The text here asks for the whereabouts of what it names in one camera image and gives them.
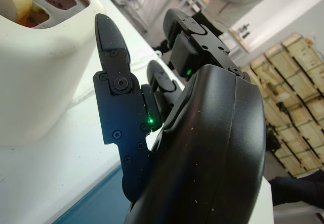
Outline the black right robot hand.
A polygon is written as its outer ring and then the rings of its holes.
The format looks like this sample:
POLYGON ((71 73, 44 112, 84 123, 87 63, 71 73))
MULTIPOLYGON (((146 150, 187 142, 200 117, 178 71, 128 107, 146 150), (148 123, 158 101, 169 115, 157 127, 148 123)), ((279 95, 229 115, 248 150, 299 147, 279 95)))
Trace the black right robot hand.
POLYGON ((248 223, 264 171, 263 99, 206 26, 169 9, 164 33, 184 89, 157 62, 140 85, 117 25, 95 16, 93 77, 104 144, 116 144, 125 223, 248 223))

